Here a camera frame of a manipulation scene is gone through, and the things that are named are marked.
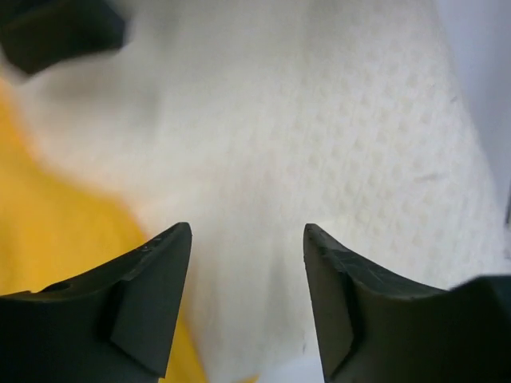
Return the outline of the cream white pillow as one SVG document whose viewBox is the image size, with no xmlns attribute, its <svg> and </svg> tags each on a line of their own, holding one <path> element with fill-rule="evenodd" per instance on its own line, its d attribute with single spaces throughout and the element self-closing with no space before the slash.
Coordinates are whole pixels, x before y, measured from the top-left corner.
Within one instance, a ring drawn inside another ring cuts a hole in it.
<svg viewBox="0 0 511 383">
<path fill-rule="evenodd" d="M 509 273 L 435 2 L 118 6 L 121 51 L 1 73 L 48 165 L 150 235 L 191 225 L 184 309 L 210 381 L 318 353 L 307 223 L 431 286 Z"/>
</svg>

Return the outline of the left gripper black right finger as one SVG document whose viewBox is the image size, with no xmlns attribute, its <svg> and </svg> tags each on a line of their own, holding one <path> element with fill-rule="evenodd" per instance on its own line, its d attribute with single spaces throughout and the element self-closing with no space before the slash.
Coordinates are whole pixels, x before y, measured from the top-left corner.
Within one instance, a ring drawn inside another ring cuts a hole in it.
<svg viewBox="0 0 511 383">
<path fill-rule="evenodd" d="M 312 223 L 303 259 L 325 381 L 509 381 L 509 276 L 441 290 L 379 266 Z"/>
</svg>

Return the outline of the yellow pillowcase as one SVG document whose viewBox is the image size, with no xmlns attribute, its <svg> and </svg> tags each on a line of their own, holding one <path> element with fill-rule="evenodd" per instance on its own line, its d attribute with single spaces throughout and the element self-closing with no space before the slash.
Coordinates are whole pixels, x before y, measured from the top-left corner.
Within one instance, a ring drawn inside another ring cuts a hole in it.
<svg viewBox="0 0 511 383">
<path fill-rule="evenodd" d="M 3 85 L 1 298 L 23 291 L 37 293 L 153 238 L 145 236 L 116 200 L 77 186 L 37 161 Z M 167 371 L 157 382 L 204 381 L 204 369 L 179 308 Z"/>
</svg>

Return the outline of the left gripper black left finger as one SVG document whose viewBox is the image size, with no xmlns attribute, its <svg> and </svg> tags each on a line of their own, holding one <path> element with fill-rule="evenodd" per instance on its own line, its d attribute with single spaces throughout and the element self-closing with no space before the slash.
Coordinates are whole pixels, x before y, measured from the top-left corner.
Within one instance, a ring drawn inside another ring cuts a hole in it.
<svg viewBox="0 0 511 383">
<path fill-rule="evenodd" d="M 2 296 L 2 381 L 159 381 L 191 245 L 191 227 L 177 223 L 83 274 Z"/>
</svg>

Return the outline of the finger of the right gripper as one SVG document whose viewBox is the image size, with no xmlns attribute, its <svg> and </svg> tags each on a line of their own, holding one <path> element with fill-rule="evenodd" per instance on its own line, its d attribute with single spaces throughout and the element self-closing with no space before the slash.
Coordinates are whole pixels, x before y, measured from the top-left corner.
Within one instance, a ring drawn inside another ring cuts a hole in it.
<svg viewBox="0 0 511 383">
<path fill-rule="evenodd" d="M 34 75 L 59 62 L 120 49 L 128 20 L 111 1 L 2 1 L 1 53 Z"/>
</svg>

